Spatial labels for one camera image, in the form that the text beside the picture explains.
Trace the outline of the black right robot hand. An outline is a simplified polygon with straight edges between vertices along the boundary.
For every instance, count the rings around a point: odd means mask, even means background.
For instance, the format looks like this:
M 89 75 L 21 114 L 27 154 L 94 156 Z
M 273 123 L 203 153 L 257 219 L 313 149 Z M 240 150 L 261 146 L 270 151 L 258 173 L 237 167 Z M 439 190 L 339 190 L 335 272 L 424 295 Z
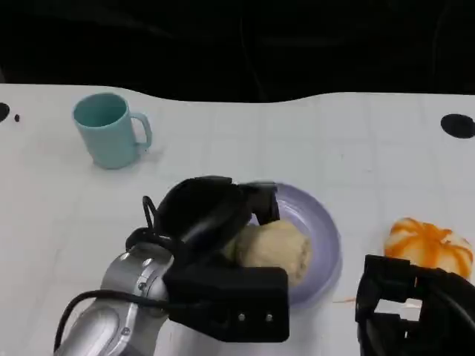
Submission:
M 376 311 L 380 300 L 420 300 L 419 319 Z M 473 355 L 474 285 L 440 268 L 367 255 L 356 296 L 361 355 Z

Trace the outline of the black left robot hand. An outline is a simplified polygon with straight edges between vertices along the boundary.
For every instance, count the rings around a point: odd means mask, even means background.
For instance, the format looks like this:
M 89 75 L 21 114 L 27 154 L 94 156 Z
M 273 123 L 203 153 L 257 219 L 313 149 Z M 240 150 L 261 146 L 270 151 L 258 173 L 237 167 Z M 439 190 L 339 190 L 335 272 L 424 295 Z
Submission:
M 256 217 L 266 225 L 280 219 L 274 182 L 236 183 L 204 176 L 174 186 L 154 212 L 154 232 L 171 239 L 179 266 L 203 263 L 231 242 Z

